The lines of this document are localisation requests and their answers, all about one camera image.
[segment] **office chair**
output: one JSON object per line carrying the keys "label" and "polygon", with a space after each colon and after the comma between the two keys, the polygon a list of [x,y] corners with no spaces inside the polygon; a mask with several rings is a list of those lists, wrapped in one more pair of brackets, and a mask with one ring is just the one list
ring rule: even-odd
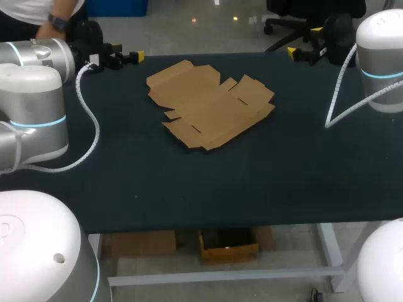
{"label": "office chair", "polygon": [[268,11],[280,16],[305,19],[305,21],[267,19],[264,27],[264,33],[267,35],[273,33],[272,25],[292,28],[295,31],[270,46],[266,52],[273,52],[300,37],[304,38],[304,43],[309,41],[314,43],[310,30],[322,27],[327,17],[333,13],[349,13],[352,18],[361,18],[366,12],[365,0],[266,0],[266,2]]}

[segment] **white shirt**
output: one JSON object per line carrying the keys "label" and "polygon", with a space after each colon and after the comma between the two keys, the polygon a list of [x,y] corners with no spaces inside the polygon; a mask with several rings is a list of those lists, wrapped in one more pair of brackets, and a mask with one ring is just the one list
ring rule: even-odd
{"label": "white shirt", "polygon": [[[73,11],[75,14],[84,0],[78,0]],[[53,0],[0,0],[0,11],[10,17],[35,25],[42,25],[52,11]]]}

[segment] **table frame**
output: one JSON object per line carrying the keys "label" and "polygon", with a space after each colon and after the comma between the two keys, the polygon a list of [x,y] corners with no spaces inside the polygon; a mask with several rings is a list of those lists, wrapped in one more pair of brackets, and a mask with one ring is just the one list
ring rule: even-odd
{"label": "table frame", "polygon": [[[365,240],[381,225],[382,221],[366,224],[354,243],[351,251],[343,260],[332,223],[319,223],[317,228],[327,260],[325,267],[307,267],[296,269],[256,269],[249,271],[191,272],[179,274],[156,274],[144,276],[109,277],[109,284],[114,286],[133,286],[146,284],[167,284],[203,281],[228,281],[247,279],[276,279],[294,277],[331,276],[332,290],[344,293],[353,284],[357,275],[357,259]],[[100,256],[102,235],[93,234],[89,241],[96,255]]]}

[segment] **table surface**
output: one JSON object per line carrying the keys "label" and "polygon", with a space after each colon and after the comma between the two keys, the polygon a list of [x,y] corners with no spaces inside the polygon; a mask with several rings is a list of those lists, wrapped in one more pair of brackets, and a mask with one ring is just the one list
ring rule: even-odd
{"label": "table surface", "polygon": [[[210,64],[221,81],[244,74],[275,92],[276,109],[223,147],[188,150],[161,124],[166,109],[146,77],[183,59]],[[324,122],[339,67],[293,63],[282,53],[147,57],[140,65],[82,79],[101,125],[94,153],[60,174],[17,171],[0,190],[31,189],[62,200],[88,233],[246,227],[403,216],[402,114],[360,108],[331,129]],[[347,71],[335,113],[363,98]],[[94,127],[65,88],[69,150],[47,167],[82,156]]]}

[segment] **wristwatch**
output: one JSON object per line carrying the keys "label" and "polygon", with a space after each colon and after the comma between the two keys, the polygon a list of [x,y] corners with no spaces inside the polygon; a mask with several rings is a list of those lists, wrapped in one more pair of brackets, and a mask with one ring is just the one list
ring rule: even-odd
{"label": "wristwatch", "polygon": [[59,32],[65,31],[65,28],[67,27],[67,24],[69,23],[68,21],[55,17],[52,14],[49,14],[48,20],[49,20],[50,24],[52,24],[52,26],[55,28],[55,30],[57,30]]}

